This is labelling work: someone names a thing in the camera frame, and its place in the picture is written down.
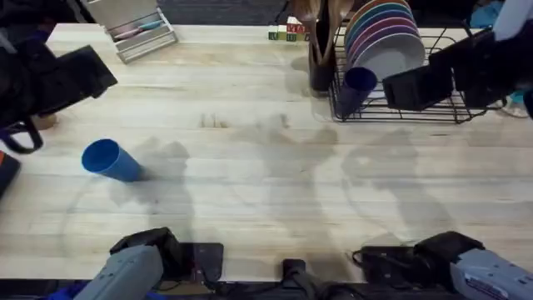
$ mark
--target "blue cup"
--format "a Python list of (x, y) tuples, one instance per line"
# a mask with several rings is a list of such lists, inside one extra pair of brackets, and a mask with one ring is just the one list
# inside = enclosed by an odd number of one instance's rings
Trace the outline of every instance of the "blue cup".
[(115, 178), (122, 182), (141, 179), (142, 168), (117, 142), (101, 139), (93, 142), (82, 155), (83, 167), (91, 173)]
[(356, 113), (376, 86), (376, 75), (365, 67), (353, 67), (346, 72), (335, 106), (338, 117), (344, 119)]

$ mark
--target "colorful plate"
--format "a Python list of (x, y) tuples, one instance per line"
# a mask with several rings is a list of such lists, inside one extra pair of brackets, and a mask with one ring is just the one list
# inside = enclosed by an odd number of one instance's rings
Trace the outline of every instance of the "colorful plate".
[(412, 22), (412, 20), (404, 17), (391, 17), (385, 20), (381, 20), (380, 22), (376, 22), (372, 24), (370, 27), (366, 28), (361, 34), (359, 34), (356, 37), (356, 40), (353, 42), (350, 48), (350, 52), (346, 55), (348, 58), (347, 62), (348, 64), (352, 64), (355, 62), (356, 57), (354, 57), (355, 51), (359, 48), (359, 45), (364, 43), (368, 38), (370, 38), (373, 34), (377, 33), (378, 31), (382, 30), (383, 28), (389, 28), (391, 26), (409, 26), (413, 28), (415, 31), (417, 31), (416, 25)]
[(371, 8), (376, 7), (380, 4), (386, 4), (386, 3), (399, 3), (405, 6), (406, 8), (409, 8), (409, 10), (411, 10), (411, 8), (409, 7), (409, 4), (405, 0), (373, 0), (373, 1), (370, 1), (369, 3), (365, 4), (363, 7), (359, 8), (359, 10), (357, 10), (357, 12), (353, 15), (353, 17), (351, 17), (351, 21), (346, 26), (346, 32), (349, 32), (351, 30), (351, 27), (354, 25), (354, 23), (360, 17), (362, 17), (363, 14), (369, 11)]
[(375, 41), (359, 55), (354, 67), (372, 70), (379, 80), (424, 64), (426, 50), (421, 39), (411, 33), (392, 34)]
[(375, 8), (381, 8), (380, 11), (377, 11), (376, 14), (366, 14), (362, 18), (359, 19), (359, 21), (356, 22), (356, 24), (351, 28), (352, 30), (350, 32), (346, 33), (345, 39), (345, 50), (346, 52), (350, 52), (350, 47), (353, 44), (353, 42), (356, 40), (357, 35), (361, 33), (363, 30), (370, 27), (373, 23), (380, 22), (381, 20), (387, 19), (387, 18), (411, 18), (411, 13), (409, 10), (400, 5), (395, 3), (389, 3), (389, 4), (382, 4), (379, 7)]
[(387, 28), (380, 29), (378, 32), (372, 34), (367, 40), (363, 41), (357, 49), (353, 52), (353, 60), (350, 61), (353, 64), (357, 58), (363, 53), (367, 48), (369, 48), (376, 41), (397, 33), (409, 33), (418, 37), (418, 32), (413, 27), (405, 25), (395, 25)]

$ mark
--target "utensil holder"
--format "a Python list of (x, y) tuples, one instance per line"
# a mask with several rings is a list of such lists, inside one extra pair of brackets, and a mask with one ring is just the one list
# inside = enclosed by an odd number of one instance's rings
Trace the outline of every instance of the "utensil holder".
[[(174, 28), (157, 6), (156, 0), (82, 0), (92, 17), (104, 27), (117, 55), (130, 63), (158, 49), (177, 42)], [(121, 33), (135, 31), (141, 25), (161, 22), (159, 27), (118, 39)]]

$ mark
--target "dish rack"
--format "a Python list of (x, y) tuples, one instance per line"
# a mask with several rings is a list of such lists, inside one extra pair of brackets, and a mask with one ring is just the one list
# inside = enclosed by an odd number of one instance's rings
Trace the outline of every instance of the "dish rack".
[[(482, 116), (486, 114), (489, 110), (498, 110), (503, 108), (506, 105), (506, 100), (503, 99), (499, 103), (500, 106), (491, 106), (479, 108), (468, 108), (465, 105), (464, 97), (461, 92), (454, 91), (451, 97), (441, 101), (421, 112), (407, 111), (389, 108), (387, 106), (387, 100), (385, 93), (383, 91), (383, 86), (379, 82), (377, 88), (369, 96), (367, 100), (363, 102), (359, 111), (354, 112), (353, 114), (347, 117), (341, 117), (336, 113), (336, 100), (339, 95), (339, 89), (342, 85), (344, 78), (344, 69), (346, 66), (346, 54), (344, 51), (344, 36), (346, 32), (346, 25), (349, 20), (344, 20), (342, 26), (337, 30), (336, 36), (334, 39), (335, 42), (335, 55), (336, 55), (336, 64), (335, 64), (335, 74), (331, 85), (328, 91), (331, 114), (333, 119), (337, 122), (398, 122), (398, 121), (407, 121), (407, 122), (421, 122), (421, 123), (455, 123), (461, 124), (469, 122), (475, 117)], [(425, 64), (428, 63), (428, 56), (432, 53), (438, 52), (441, 49), (456, 43), (457, 41), (446, 35), (448, 29), (444, 28), (440, 35), (435, 36), (421, 36), (422, 42), (425, 45), (432, 45), (431, 47), (426, 47), (426, 60)]]

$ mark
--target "wood grain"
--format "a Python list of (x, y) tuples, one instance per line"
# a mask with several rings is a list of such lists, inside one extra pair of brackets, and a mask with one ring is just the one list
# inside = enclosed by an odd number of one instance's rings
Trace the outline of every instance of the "wood grain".
[[(0, 278), (91, 278), (122, 236), (161, 226), (223, 243), (226, 280), (273, 279), (298, 257), (325, 279), (360, 280), (348, 252), (446, 230), (533, 270), (533, 122), (337, 124), (309, 90), (305, 43), (268, 41), (265, 27), (176, 30), (176, 46), (125, 66), (101, 28), (57, 27), (56, 54), (91, 44), (120, 83), (59, 113), (44, 149), (17, 156)], [(151, 180), (85, 172), (98, 138)]]

